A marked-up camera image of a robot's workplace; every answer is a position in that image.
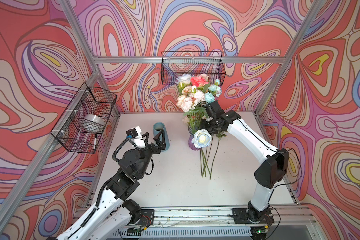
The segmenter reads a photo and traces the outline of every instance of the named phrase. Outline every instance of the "colorful swirl pattern wall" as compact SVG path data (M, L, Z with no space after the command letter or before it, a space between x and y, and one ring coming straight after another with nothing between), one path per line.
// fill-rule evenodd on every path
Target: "colorful swirl pattern wall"
M0 204L90 75L57 0L0 0ZM56 147L0 239L45 239L71 223L114 122L96 154Z
M91 69L58 0L0 0L0 204ZM310 0L70 0L95 55L159 56L222 50L284 56ZM275 64L225 65L220 103L254 110ZM160 65L102 64L120 111L178 111ZM261 118L274 144L293 147L302 179L293 187L329 239L360 239L360 0L328 0ZM84 202L110 137L96 154L58 146L2 234L56 236ZM288 175L298 177L297 156Z
M284 56L308 0L98 0L74 9L94 55L161 56L221 50L224 56ZM102 64L120 111L180 111L177 89L163 86L160 64ZM254 110L277 66L226 64L225 109Z
M262 121L328 239L360 239L360 1L327 1Z

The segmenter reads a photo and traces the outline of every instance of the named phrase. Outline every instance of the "teal cup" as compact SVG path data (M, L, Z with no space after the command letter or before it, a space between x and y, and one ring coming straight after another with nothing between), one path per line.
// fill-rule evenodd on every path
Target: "teal cup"
M156 134L158 134L158 132L160 130L164 129L164 138L165 138L165 149L162 150L162 151L167 151L168 148L169 148L169 139L168 139L168 132L167 130L165 129L165 125L162 123L162 122L156 122L154 124L154 136L156 136Z

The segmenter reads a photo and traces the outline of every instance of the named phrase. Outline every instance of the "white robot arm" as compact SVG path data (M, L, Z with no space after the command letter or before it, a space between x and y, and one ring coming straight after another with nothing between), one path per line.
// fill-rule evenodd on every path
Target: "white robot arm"
M248 220L257 223L269 210L272 192L277 182L281 181L286 174L289 153L265 141L235 111L225 113L217 101L205 104L204 108L209 121L203 120L202 128L211 134L221 131L232 134L253 153L260 163L260 167L254 173L258 183L247 209Z
M269 199L272 192L277 182L281 181L286 174L289 153L285 149L279 150L266 142L235 111L225 113L217 101L211 104L206 103L204 107L209 121L203 120L202 128L211 134L221 131L232 134L253 153L260 163L260 167L254 173L258 183L246 211L249 223L257 223L269 211ZM105 240L117 229L128 224L136 224L141 216L141 208L133 200L126 199L139 186L138 180L144 177L152 154L158 154L165 149L164 134L162 130L154 137L158 145L155 146L153 143L148 144L148 133L141 135L139 127L128 130L127 138L112 155L112 158L120 165L119 170L104 183L96 203L57 239ZM118 159L116 154L128 141L136 149L126 151L123 158Z
M164 130L161 130L154 137L158 145L155 146L153 143L148 144L148 133L141 135L139 127L128 130L127 137L112 155L112 158L120 166L119 170L102 185L95 204L77 222L61 233L57 239L105 240L121 227L128 224L136 225L142 216L141 207L134 200L127 200L127 198L139 186L138 180L146 174L145 171L149 162L152 161L152 155L159 154L165 149L164 135ZM116 154L128 141L132 143L135 149L126 151L123 158L118 159ZM152 220L147 217L145 227L149 226L148 222Z

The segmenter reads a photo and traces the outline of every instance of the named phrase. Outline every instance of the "black wire basket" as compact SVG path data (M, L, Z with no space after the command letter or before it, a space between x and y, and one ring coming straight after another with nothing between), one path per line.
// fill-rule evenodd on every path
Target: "black wire basket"
M197 76L205 73L209 82L216 79L223 84L225 68L221 51L163 51L161 52L161 83L163 85L176 84L177 78L184 73Z
M57 134L51 134L68 152L95 153L117 95L88 87Z

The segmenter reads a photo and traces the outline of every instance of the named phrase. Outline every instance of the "white tabletop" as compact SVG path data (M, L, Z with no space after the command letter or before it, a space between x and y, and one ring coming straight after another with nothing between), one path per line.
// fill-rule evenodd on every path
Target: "white tabletop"
M262 136L252 112L239 114L255 132ZM101 185L119 168L117 162L112 159L112 153L125 139L125 131L140 126L143 133L149 133L149 142L153 142L152 127L156 122L163 122L167 129L170 147L167 151L152 156L153 173L139 180L140 186L130 198L141 207L248 204L255 190L254 171L260 166L259 162L240 141L227 133L228 136L220 141L211 180L208 173L208 178L202 178L200 152L188 147L190 134L182 118L183 113L121 114L95 196L98 195ZM211 157L217 146L216 136L213 145L215 147L212 148ZM122 147L117 157L121 159L128 149L132 149L130 143ZM293 201L287 187L283 185L275 189L269 203L293 204Z

